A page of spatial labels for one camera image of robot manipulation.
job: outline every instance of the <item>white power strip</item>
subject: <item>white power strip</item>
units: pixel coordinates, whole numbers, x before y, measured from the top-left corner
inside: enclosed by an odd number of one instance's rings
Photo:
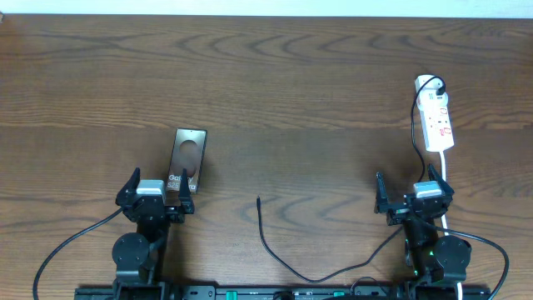
[[[416,91],[418,92],[420,87],[432,77],[433,75],[420,75],[415,80]],[[437,95],[437,89],[443,84],[438,78],[431,80],[420,91],[416,100],[416,105],[420,111],[426,150],[429,152],[444,151],[454,145],[447,107],[448,94]]]

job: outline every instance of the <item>white background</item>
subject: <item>white background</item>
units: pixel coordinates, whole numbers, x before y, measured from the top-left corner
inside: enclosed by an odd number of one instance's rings
[[[533,18],[533,0],[0,0],[3,13]]]

